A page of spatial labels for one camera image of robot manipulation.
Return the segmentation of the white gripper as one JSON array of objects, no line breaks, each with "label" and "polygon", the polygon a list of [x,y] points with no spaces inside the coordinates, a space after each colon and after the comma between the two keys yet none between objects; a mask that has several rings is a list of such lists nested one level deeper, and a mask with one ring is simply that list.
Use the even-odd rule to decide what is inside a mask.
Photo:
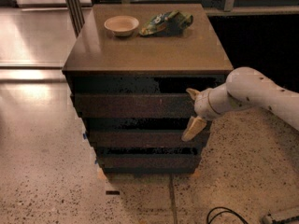
[{"label": "white gripper", "polygon": [[186,92],[191,96],[194,102],[194,111],[198,117],[190,117],[186,130],[183,132],[181,140],[188,142],[206,127],[206,120],[213,120],[219,114],[212,108],[209,102],[209,93],[211,89],[199,92],[196,89],[188,88]]}]

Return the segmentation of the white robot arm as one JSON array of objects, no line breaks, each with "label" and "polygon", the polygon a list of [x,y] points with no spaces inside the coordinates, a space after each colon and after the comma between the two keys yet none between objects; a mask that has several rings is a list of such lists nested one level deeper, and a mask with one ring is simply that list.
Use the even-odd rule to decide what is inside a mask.
[{"label": "white robot arm", "polygon": [[186,92],[194,100],[196,117],[190,117],[181,139],[192,140],[206,124],[231,111],[262,107],[299,130],[299,93],[289,91],[250,67],[233,70],[226,81],[214,89]]}]

